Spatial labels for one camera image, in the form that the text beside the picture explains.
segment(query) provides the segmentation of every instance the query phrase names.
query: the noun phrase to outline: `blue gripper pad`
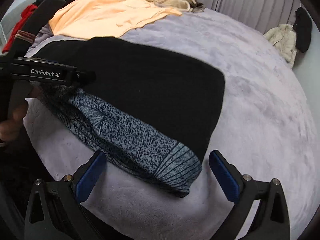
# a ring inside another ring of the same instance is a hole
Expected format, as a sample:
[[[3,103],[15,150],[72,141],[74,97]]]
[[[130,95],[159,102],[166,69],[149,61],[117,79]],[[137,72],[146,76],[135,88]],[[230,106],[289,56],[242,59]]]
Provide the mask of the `blue gripper pad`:
[[[78,204],[88,199],[100,174],[106,168],[106,163],[106,154],[104,152],[100,152],[87,171],[83,174],[76,186],[75,200]]]
[[[215,151],[212,151],[209,155],[209,165],[227,199],[235,204],[238,203],[240,186],[227,168],[229,163],[221,160]]]

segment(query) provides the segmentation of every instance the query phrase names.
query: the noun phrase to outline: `white curtain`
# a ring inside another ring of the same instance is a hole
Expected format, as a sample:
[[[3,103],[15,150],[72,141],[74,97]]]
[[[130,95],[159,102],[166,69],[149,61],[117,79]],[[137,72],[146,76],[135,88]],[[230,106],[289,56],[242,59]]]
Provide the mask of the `white curtain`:
[[[265,33],[279,24],[293,24],[299,0],[221,0],[217,11]]]

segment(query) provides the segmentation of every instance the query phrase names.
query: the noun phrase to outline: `clothing pile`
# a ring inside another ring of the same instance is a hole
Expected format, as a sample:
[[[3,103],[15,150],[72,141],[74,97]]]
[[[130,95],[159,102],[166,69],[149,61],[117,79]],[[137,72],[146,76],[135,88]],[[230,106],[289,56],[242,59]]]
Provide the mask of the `clothing pile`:
[[[293,67],[297,51],[305,53],[311,43],[312,21],[302,7],[296,11],[294,25],[280,24],[265,33],[264,37],[280,51],[284,59]]]
[[[28,18],[32,15],[32,13],[38,8],[40,3],[42,3],[43,1],[44,0],[36,0],[33,4],[30,4],[29,6],[27,6],[23,10],[23,12],[21,13],[21,20],[13,28],[7,44],[2,49],[2,53],[6,53],[10,50],[17,32],[22,28],[22,26],[25,24],[25,22],[28,20]],[[75,0],[65,0],[65,1],[66,1],[66,3],[65,3],[65,6],[66,6]]]
[[[94,71],[96,81],[81,88],[40,84],[40,100],[90,149],[179,197],[201,172],[224,76],[194,58],[118,38],[203,10],[196,0],[67,0],[26,54]]]

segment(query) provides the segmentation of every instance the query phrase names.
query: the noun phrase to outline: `red cloth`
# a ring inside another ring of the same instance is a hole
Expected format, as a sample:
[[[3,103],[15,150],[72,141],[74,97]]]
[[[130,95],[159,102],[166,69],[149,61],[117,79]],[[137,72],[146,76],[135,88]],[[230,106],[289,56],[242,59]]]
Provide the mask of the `red cloth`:
[[[14,37],[17,34],[18,30],[22,28],[22,26],[25,24],[25,22],[28,20],[30,15],[38,8],[38,6],[31,4],[27,6],[23,12],[21,13],[21,20],[15,25],[15,27],[12,30],[12,33],[10,35],[10,38],[7,42],[7,44],[2,49],[2,53],[8,52],[12,46],[12,43],[14,41]]]

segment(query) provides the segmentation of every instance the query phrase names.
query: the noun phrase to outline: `gray speckled fabric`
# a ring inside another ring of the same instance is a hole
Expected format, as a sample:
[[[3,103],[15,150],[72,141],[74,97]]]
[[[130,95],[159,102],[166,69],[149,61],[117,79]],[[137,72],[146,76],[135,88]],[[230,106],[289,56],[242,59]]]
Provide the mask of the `gray speckled fabric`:
[[[201,172],[187,146],[82,89],[42,84],[42,102],[85,145],[129,174],[185,197]]]
[[[306,96],[279,52],[261,33],[208,9],[168,16],[122,38],[187,54],[220,69],[226,79],[222,112],[203,170],[188,196],[170,196],[108,163],[83,205],[133,239],[210,239],[233,206],[208,165],[209,153],[218,149],[243,174],[281,180],[291,239],[297,239],[320,203],[316,167],[320,155]],[[29,105],[25,126],[55,179],[89,160],[93,152],[46,107],[36,99]],[[239,238],[247,232],[257,206]]]

